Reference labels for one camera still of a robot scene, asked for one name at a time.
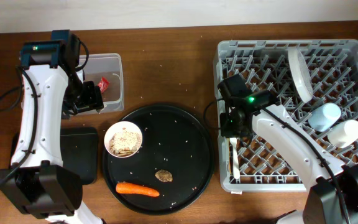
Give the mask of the red snack wrapper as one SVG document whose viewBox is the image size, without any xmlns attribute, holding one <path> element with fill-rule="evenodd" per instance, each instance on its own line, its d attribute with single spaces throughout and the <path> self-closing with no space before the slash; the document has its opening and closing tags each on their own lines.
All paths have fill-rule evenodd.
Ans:
<svg viewBox="0 0 358 224">
<path fill-rule="evenodd" d="M 109 81 L 106 78 L 101 77 L 101 80 L 98 83 L 98 86 L 99 86 L 100 92 L 104 93 L 109 87 Z"/>
</svg>

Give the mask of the pink bowl with food scraps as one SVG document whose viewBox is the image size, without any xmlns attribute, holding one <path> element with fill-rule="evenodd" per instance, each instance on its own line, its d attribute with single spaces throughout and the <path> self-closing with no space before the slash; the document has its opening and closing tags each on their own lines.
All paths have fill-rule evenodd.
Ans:
<svg viewBox="0 0 358 224">
<path fill-rule="evenodd" d="M 106 152 L 117 158 L 133 156 L 142 147 L 142 131 L 128 121 L 113 124 L 104 135 Z"/>
</svg>

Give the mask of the grey plate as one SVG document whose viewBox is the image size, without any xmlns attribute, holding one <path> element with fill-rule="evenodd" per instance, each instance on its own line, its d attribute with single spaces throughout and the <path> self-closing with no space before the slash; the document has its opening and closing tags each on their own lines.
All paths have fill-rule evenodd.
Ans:
<svg viewBox="0 0 358 224">
<path fill-rule="evenodd" d="M 297 48 L 288 49 L 288 63 L 295 88 L 302 102 L 311 101 L 313 88 L 310 72 L 303 54 Z"/>
</svg>

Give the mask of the blue cup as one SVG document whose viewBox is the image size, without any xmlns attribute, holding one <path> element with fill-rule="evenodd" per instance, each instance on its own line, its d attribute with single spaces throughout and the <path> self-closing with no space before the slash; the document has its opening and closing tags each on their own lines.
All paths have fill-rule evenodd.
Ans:
<svg viewBox="0 0 358 224">
<path fill-rule="evenodd" d="M 315 109 L 308 119 L 309 125 L 319 132 L 329 129 L 341 116 L 341 109 L 334 103 L 325 103 Z"/>
</svg>

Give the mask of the white cup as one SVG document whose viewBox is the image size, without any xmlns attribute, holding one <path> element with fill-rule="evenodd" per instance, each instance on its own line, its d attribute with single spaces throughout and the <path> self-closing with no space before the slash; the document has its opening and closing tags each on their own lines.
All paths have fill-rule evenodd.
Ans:
<svg viewBox="0 0 358 224">
<path fill-rule="evenodd" d="M 358 140 L 358 121 L 347 120 L 331 129 L 328 133 L 329 142 L 338 148 L 345 148 Z"/>
</svg>

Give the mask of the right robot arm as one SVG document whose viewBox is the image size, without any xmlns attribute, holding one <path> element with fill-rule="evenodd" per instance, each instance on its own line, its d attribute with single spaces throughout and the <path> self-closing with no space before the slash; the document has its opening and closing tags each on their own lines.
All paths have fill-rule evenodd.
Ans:
<svg viewBox="0 0 358 224">
<path fill-rule="evenodd" d="M 358 223 L 358 164 L 346 165 L 312 139 L 268 90 L 251 92 L 240 75 L 217 85 L 225 109 L 221 134 L 241 138 L 255 133 L 296 172 L 308 192 L 304 210 L 276 223 Z"/>
</svg>

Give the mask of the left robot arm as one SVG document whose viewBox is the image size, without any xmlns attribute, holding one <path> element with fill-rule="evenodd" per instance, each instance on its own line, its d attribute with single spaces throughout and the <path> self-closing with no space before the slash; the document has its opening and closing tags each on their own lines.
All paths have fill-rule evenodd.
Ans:
<svg viewBox="0 0 358 224">
<path fill-rule="evenodd" d="M 0 191 L 24 215 L 52 223 L 101 223 L 83 201 L 80 176 L 64 168 L 62 116 L 103 108 L 101 90 L 80 72 L 86 45 L 69 30 L 25 43 L 16 67 L 21 130 L 11 165 L 0 169 Z"/>
</svg>

